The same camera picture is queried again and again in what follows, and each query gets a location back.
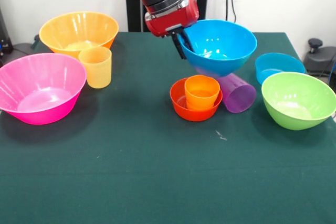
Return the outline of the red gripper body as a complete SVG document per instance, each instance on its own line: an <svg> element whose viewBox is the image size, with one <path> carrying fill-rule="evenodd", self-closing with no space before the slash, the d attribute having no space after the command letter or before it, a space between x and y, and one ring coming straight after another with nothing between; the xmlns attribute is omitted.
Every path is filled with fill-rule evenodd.
<svg viewBox="0 0 336 224"><path fill-rule="evenodd" d="M157 36L167 36L172 30L186 28L197 22L199 11L196 0L182 0L177 6L160 14L145 14L149 31Z"/></svg>

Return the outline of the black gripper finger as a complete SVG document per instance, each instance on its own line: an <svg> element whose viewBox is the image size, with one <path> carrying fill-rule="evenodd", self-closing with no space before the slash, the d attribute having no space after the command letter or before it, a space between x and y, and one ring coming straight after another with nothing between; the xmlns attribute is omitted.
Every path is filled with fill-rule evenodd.
<svg viewBox="0 0 336 224"><path fill-rule="evenodd" d="M188 50L190 50L191 52L194 52L192 43L190 42L190 39L189 39L187 33L185 32L185 30L181 30L180 35L181 35L181 37L183 39L183 43L184 43L185 47Z"/></svg>
<svg viewBox="0 0 336 224"><path fill-rule="evenodd" d="M183 60L186 60L186 56L185 56L185 54L182 50L182 46L181 46L181 43L178 39L177 33L173 31L173 32L170 33L170 36L173 40L173 43L174 43L174 46L175 46L176 50L178 51L178 54L180 55L180 58L183 59Z"/></svg>

